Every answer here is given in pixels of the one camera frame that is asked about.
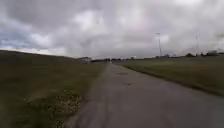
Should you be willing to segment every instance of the cloud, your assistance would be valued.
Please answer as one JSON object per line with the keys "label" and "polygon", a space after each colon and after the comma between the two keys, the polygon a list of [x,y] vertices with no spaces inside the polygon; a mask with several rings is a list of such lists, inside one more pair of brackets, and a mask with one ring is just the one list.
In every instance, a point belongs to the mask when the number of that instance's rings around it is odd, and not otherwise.
{"label": "cloud", "polygon": [[164,54],[197,52],[196,36],[200,52],[224,49],[222,0],[0,0],[0,11],[2,49],[150,57],[158,32]]}

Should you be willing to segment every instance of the building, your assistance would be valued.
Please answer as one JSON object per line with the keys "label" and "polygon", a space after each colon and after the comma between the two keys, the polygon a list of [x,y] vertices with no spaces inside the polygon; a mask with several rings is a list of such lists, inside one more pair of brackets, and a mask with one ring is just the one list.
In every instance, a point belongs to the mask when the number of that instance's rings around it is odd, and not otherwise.
{"label": "building", "polygon": [[92,58],[90,58],[90,57],[81,57],[81,58],[78,58],[78,60],[81,60],[83,62],[89,63],[89,62],[91,62]]}

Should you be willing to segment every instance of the asphalt road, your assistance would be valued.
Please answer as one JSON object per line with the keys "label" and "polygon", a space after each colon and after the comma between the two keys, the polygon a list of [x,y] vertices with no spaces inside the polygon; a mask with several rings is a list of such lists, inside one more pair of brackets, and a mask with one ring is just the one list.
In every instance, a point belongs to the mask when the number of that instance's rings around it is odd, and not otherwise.
{"label": "asphalt road", "polygon": [[224,98],[109,64],[69,128],[224,128]]}

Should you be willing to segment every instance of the grassy embankment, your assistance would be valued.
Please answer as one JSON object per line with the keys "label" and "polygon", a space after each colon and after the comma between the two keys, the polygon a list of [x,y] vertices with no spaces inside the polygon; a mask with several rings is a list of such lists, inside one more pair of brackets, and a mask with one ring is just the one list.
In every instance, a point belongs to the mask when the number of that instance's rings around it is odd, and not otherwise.
{"label": "grassy embankment", "polygon": [[224,56],[130,60],[122,65],[224,96]]}
{"label": "grassy embankment", "polygon": [[0,127],[59,128],[104,65],[0,51]]}

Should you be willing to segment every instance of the tree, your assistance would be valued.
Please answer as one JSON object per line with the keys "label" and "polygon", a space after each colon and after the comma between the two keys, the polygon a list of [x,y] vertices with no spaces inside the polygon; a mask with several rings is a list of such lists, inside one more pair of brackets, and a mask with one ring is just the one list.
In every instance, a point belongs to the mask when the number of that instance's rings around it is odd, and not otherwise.
{"label": "tree", "polygon": [[188,53],[188,54],[186,54],[186,57],[195,57],[195,56],[191,53]]}

